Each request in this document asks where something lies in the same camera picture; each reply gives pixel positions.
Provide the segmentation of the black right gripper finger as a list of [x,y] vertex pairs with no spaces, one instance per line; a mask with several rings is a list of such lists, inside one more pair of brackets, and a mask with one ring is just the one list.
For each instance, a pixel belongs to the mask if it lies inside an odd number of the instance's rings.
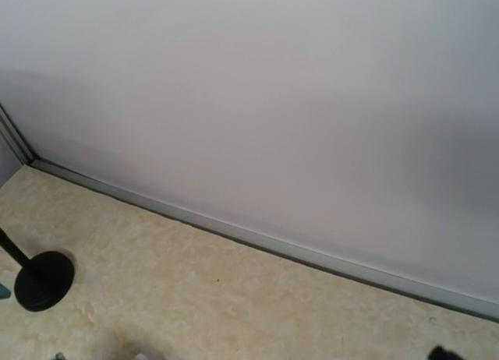
[[498,360],[498,348],[449,348],[437,345],[427,355],[429,360]]

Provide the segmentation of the black gooseneck phone stand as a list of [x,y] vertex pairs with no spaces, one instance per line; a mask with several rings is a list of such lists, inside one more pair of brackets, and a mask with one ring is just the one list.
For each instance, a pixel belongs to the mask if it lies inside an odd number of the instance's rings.
[[47,251],[29,258],[3,230],[1,247],[20,265],[13,292],[17,302],[26,311],[48,310],[68,294],[76,273],[68,256],[57,251]]

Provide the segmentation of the blue-edged black smartphone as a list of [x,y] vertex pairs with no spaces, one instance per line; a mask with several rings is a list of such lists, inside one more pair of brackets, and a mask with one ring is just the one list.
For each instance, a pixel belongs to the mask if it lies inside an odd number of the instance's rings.
[[10,297],[11,297],[11,291],[3,284],[0,284],[0,299],[5,300],[9,299]]

